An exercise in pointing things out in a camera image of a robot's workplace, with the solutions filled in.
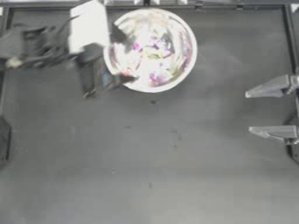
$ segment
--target bowl rim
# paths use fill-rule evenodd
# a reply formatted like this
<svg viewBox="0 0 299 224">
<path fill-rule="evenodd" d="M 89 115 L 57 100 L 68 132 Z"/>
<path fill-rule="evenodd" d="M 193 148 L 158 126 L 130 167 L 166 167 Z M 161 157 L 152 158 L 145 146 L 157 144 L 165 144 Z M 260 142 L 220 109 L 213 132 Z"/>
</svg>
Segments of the bowl rim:
<svg viewBox="0 0 299 224">
<path fill-rule="evenodd" d="M 124 84 L 124 86 L 126 86 L 129 89 L 132 89 L 134 91 L 144 92 L 144 93 L 160 93 L 160 92 L 176 87 L 178 85 L 178 83 L 182 82 L 182 80 L 186 78 L 189 72 L 192 71 L 192 68 L 194 66 L 194 62 L 197 59 L 197 41 L 196 41 L 196 38 L 194 38 L 194 35 L 192 32 L 192 28 L 182 21 L 182 19 L 177 15 L 174 15 L 172 12 L 169 12 L 168 10 L 161 10 L 161 9 L 156 9 L 156 8 L 132 10 L 116 20 L 114 24 L 120 25 L 120 23 L 126 19 L 126 17 L 132 17 L 134 14 L 138 14 L 142 11 L 157 11 L 157 12 L 165 13 L 170 18 L 173 18 L 181 24 L 181 26 L 186 30 L 186 33 L 189 34 L 189 38 L 190 38 L 190 49 L 192 49 L 190 62 L 189 62 L 189 65 L 185 67 L 185 70 L 182 71 L 180 76 L 177 76 L 177 78 L 172 82 L 161 85 L 160 87 L 136 87 L 134 83 Z M 109 47 L 110 47 L 110 45 L 104 48 L 104 61 L 106 64 L 108 71 L 112 74 L 117 74 L 118 71 L 112 67 L 109 57 L 108 57 Z"/>
</svg>

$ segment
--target metal frame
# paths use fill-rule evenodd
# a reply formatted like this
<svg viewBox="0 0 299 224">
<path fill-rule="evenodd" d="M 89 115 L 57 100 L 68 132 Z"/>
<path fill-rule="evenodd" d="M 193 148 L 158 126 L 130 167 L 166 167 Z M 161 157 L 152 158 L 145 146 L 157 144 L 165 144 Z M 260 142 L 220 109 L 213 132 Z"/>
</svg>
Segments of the metal frame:
<svg viewBox="0 0 299 224">
<path fill-rule="evenodd" d="M 141 4 L 125 3 L 120 4 L 118 1 L 112 1 L 106 5 L 108 10 L 133 10 L 146 6 L 154 6 L 164 9 L 194 9 L 196 11 L 265 11 L 265 10 L 281 10 L 282 12 L 282 20 L 284 20 L 284 32 L 286 37 L 289 58 L 290 58 L 290 66 L 293 75 L 299 75 L 299 52 L 297 52 L 297 39 L 294 37 L 294 25 L 293 25 L 293 13 L 290 9 L 290 4 L 296 4 L 294 0 L 221 0 L 216 2 L 216 0 L 189 0 L 188 4 L 178 3 L 181 0 L 142 0 Z M 11 17 L 14 11 L 25 11 L 25 10 L 53 10 L 53 11 L 68 11 L 73 6 L 80 3 L 86 2 L 86 0 L 77 1 L 44 1 L 44 0 L 3 0 L 0 3 L 0 6 L 3 7 L 3 15 L 2 15 L 2 24 L 0 24 L 0 36 L 5 32 L 5 30 L 10 26 Z M 3 79 L 0 83 L 0 89 L 3 89 Z M 299 92 L 294 93 L 296 100 L 296 111 L 292 113 L 292 116 L 286 119 L 286 121 L 293 121 L 299 119 Z M 286 152 L 289 157 L 299 163 L 299 145 L 294 146 L 297 149 L 297 156 L 293 153 L 294 148 L 292 145 L 286 145 Z"/>
</svg>

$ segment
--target white bowl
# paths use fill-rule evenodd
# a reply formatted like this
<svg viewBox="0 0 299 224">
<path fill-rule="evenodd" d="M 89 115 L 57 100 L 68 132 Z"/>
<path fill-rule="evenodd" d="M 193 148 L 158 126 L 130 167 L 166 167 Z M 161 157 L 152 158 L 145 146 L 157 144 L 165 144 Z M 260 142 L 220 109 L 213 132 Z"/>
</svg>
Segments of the white bowl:
<svg viewBox="0 0 299 224">
<path fill-rule="evenodd" d="M 114 24 L 128 41 L 104 49 L 109 72 L 137 77 L 125 84 L 134 91 L 157 93 L 173 88 L 188 76 L 197 57 L 190 27 L 158 9 L 133 10 Z"/>
</svg>

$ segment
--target gray table surface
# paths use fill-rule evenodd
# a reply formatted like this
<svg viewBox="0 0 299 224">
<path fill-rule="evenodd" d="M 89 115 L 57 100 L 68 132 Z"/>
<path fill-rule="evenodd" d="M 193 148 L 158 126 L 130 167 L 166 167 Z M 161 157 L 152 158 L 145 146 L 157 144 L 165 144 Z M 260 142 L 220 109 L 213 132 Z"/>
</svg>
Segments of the gray table surface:
<svg viewBox="0 0 299 224">
<path fill-rule="evenodd" d="M 248 125 L 281 123 L 293 98 L 244 99 L 246 89 L 290 73 L 281 13 L 177 14 L 198 58 L 168 92 L 120 88 L 84 101 L 69 65 L 9 72 L 1 224 L 297 221 L 299 166 L 281 144 L 248 134 Z M 66 16 L 18 11 L 13 22 L 54 25 Z"/>
</svg>

